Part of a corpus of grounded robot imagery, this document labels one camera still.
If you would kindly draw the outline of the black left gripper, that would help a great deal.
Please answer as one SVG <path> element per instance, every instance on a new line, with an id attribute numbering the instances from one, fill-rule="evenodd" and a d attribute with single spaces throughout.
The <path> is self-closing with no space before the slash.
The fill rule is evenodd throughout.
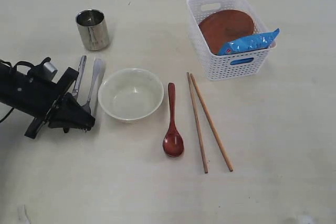
<path id="1" fill-rule="evenodd" d="M 29 138 L 35 138 L 45 124 L 52 129 L 80 129 L 78 112 L 81 106 L 68 92 L 79 73 L 69 67 L 54 83 L 43 73 L 44 64 L 50 62 L 51 59 L 48 57 L 39 65 L 19 61 L 13 66 L 13 76 L 20 74 L 18 66 L 29 68 L 28 72 L 22 75 L 22 82 L 16 83 L 15 95 L 18 99 L 16 109 L 34 117 L 25 132 L 25 136 Z"/>

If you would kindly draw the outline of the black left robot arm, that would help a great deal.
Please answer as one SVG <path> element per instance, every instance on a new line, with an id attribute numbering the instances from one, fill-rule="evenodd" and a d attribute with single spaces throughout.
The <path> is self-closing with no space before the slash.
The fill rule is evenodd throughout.
<path id="1" fill-rule="evenodd" d="M 34 118 L 25 132 L 28 138 L 35 139 L 45 124 L 51 129 L 91 130 L 95 118 L 68 92 L 78 71 L 69 67 L 54 83 L 54 74 L 46 67 L 50 62 L 49 57 L 38 65 L 27 61 L 12 65 L 2 60 L 1 103 Z"/>

